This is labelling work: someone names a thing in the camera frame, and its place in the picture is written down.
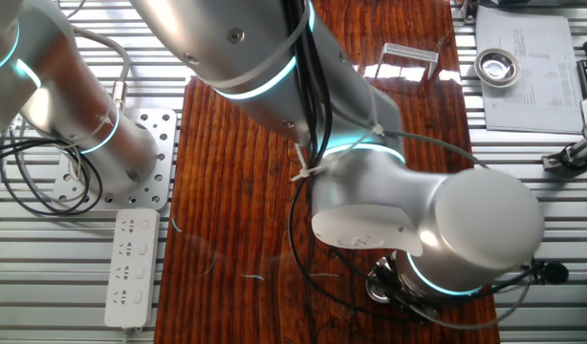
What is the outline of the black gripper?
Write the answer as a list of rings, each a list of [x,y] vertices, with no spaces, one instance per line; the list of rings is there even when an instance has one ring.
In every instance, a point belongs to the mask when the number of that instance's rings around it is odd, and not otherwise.
[[[388,257],[381,257],[369,272],[369,297],[377,303],[389,304],[417,316],[423,325],[430,320],[415,312],[414,308],[431,317],[437,317],[441,310],[411,293],[400,280],[395,261]]]

